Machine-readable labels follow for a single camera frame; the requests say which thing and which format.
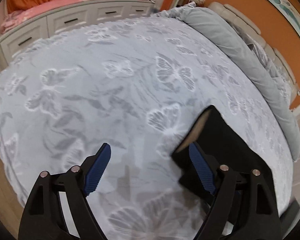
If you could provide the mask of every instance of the drawer handle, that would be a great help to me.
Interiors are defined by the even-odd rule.
[[[21,46],[22,44],[26,43],[27,41],[29,41],[29,40],[31,40],[31,39],[32,39],[32,37],[30,37],[30,38],[28,38],[28,39],[26,39],[26,40],[20,42],[20,43],[18,44],[18,46]]]
[[[78,20],[78,18],[76,18],[76,19],[72,19],[72,20],[69,20],[69,21],[65,21],[64,23],[66,24],[66,23],[70,23],[70,22],[77,21],[77,20]]]

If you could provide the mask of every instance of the butterfly pattern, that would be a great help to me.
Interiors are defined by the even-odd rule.
[[[176,145],[182,141],[184,131],[180,130],[179,119],[179,104],[154,109],[147,114],[148,125],[163,134],[156,147],[157,153],[162,158],[169,158]]]
[[[0,74],[0,158],[24,205],[41,171],[64,172],[108,142],[111,160],[87,199],[106,237],[193,239],[200,199],[177,183],[170,155],[209,105],[269,164],[285,210],[292,162],[271,109],[231,59],[176,19],[87,26],[20,52]]]
[[[121,62],[103,62],[102,63],[105,68],[105,73],[107,77],[114,78],[114,77],[127,77],[133,76],[134,71],[131,68],[131,62],[129,60],[124,60]]]
[[[166,56],[156,57],[157,70],[156,75],[162,83],[173,83],[175,80],[181,81],[190,91],[195,90],[192,69],[180,66],[176,61]]]
[[[49,114],[55,119],[60,117],[62,106],[56,88],[60,83],[75,75],[78,71],[79,68],[47,69],[43,71],[40,75],[43,88],[28,98],[25,102],[26,109],[31,112],[40,109],[42,113]]]

